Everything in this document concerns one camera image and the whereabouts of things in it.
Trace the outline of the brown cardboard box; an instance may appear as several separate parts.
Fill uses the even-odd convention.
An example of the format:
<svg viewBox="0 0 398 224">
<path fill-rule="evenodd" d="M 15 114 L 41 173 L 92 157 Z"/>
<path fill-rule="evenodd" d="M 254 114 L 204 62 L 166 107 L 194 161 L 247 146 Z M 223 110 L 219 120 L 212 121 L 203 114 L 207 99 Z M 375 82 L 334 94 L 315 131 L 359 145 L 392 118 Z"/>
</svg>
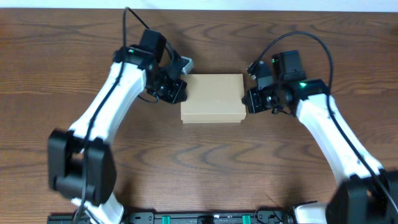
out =
<svg viewBox="0 0 398 224">
<path fill-rule="evenodd" d="M 191 74 L 187 100 L 181 103 L 184 124 L 240 123 L 246 117 L 243 74 Z"/>
</svg>

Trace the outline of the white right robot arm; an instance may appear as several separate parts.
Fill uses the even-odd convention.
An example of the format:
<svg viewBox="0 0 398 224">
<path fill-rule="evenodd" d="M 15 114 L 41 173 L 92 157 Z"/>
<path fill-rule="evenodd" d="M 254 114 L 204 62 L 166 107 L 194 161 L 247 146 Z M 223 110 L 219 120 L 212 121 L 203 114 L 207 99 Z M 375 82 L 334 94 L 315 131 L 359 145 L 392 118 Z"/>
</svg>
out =
<svg viewBox="0 0 398 224">
<path fill-rule="evenodd" d="M 257 85 L 242 102 L 249 113 L 270 110 L 297 118 L 316 140 L 337 182 L 328 203 L 304 202 L 272 212 L 274 223 L 397 223 L 397 172 L 387 171 L 360 143 L 321 79 L 309 80 L 296 50 L 255 60 Z"/>
</svg>

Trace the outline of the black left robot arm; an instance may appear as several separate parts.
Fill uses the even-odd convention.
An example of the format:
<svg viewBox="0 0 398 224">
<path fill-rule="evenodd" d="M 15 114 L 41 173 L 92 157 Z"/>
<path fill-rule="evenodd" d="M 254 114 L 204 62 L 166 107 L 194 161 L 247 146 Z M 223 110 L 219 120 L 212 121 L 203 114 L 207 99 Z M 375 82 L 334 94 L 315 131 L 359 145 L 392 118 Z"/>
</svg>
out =
<svg viewBox="0 0 398 224">
<path fill-rule="evenodd" d="M 164 50 L 170 63 L 160 67 Z M 116 165 L 111 152 L 126 113 L 143 91 L 172 105 L 187 100 L 181 79 L 193 60 L 171 49 L 159 32 L 146 29 L 138 44 L 115 51 L 109 75 L 88 109 L 66 131 L 47 141 L 49 187 L 77 205 L 70 223 L 127 223 L 114 194 Z"/>
</svg>

